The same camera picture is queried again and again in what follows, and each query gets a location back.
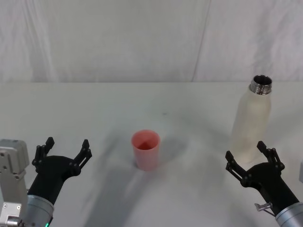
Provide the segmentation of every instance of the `table surface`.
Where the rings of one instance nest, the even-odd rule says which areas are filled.
[[[247,83],[2,84],[0,138],[24,140],[29,158],[49,136],[49,155],[74,158],[88,139],[93,158],[67,180],[53,227],[275,227],[257,212],[260,194],[225,170],[225,152]],[[265,142],[286,168],[299,200],[303,83],[274,83]],[[160,166],[134,165],[130,138],[140,129],[161,137]],[[265,161],[260,156],[255,162]],[[27,168],[26,183],[35,177]]]

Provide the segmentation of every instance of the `frosted bottle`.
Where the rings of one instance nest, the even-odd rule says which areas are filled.
[[[271,78],[257,75],[239,102],[232,129],[230,151],[240,163],[251,162],[259,153],[271,108]]]

